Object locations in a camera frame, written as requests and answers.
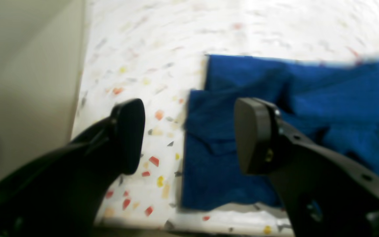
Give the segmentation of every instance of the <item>white wall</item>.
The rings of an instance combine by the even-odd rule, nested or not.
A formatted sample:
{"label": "white wall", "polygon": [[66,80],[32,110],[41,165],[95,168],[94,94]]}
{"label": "white wall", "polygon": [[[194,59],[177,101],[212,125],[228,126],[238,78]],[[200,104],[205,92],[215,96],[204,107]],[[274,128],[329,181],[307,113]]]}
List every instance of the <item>white wall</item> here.
{"label": "white wall", "polygon": [[0,179],[67,143],[84,0],[0,0]]}

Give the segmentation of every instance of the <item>blue towel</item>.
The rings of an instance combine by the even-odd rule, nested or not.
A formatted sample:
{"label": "blue towel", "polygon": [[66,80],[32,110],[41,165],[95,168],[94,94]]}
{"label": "blue towel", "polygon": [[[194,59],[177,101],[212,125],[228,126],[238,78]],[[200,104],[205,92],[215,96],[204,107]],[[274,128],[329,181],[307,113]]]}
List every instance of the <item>blue towel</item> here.
{"label": "blue towel", "polygon": [[379,175],[379,62],[323,67],[211,55],[205,90],[189,97],[183,207],[281,205],[266,177],[239,170],[233,128],[238,97],[275,103],[286,122],[317,144]]}

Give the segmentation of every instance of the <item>blue cloth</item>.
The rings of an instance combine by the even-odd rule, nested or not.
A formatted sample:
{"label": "blue cloth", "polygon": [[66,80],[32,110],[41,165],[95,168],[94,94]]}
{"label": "blue cloth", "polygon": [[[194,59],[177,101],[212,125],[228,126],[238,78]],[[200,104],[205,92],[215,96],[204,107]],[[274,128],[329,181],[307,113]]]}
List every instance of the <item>blue cloth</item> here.
{"label": "blue cloth", "polygon": [[275,103],[286,122],[317,144],[379,175],[379,63],[322,67],[211,55],[205,90],[193,90],[189,98],[183,207],[280,205],[266,177],[239,170],[233,106],[250,96]]}

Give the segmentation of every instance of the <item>screw hole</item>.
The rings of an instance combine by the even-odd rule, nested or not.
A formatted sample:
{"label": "screw hole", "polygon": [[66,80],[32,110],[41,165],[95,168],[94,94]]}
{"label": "screw hole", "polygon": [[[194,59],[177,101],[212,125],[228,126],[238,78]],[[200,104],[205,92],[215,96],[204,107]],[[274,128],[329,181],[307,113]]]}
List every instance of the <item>screw hole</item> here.
{"label": "screw hole", "polygon": [[364,180],[366,180],[366,181],[369,181],[369,182],[372,181],[372,177],[370,177],[370,176],[367,175],[367,174],[362,174],[362,178],[363,178]]}

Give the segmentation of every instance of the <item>white speckled surface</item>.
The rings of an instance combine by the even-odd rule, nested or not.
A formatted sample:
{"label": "white speckled surface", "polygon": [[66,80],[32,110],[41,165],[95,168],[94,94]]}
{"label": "white speckled surface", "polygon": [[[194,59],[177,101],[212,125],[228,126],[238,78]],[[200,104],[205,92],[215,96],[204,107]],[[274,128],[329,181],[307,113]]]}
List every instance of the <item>white speckled surface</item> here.
{"label": "white speckled surface", "polygon": [[207,213],[177,207],[188,91],[203,86],[204,54],[349,64],[378,58],[379,1],[90,0],[88,9],[73,136],[117,102],[138,97],[146,109],[138,171],[112,184],[96,223],[292,236],[285,213],[261,204]]}

